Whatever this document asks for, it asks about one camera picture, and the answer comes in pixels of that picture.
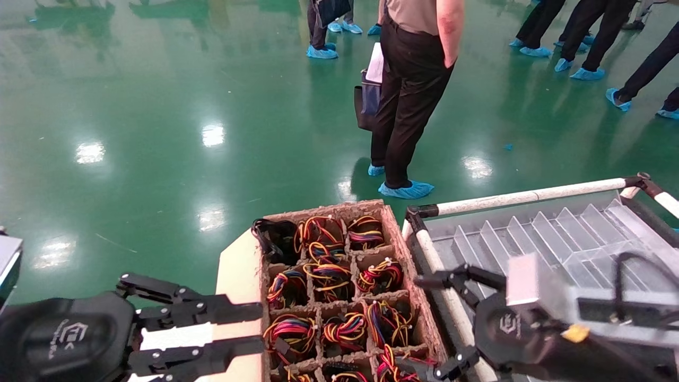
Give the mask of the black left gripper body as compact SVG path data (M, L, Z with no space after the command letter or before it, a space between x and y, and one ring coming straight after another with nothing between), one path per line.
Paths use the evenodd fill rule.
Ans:
M135 309L112 292L2 312L2 381L126 381Z

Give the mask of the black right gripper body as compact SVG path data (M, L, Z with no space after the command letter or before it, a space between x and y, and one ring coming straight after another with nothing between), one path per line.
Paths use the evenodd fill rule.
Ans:
M629 343L590 332L574 342L567 328L533 328L504 304L504 293L475 310L475 346L499 374L542 381L677 381L677 348Z

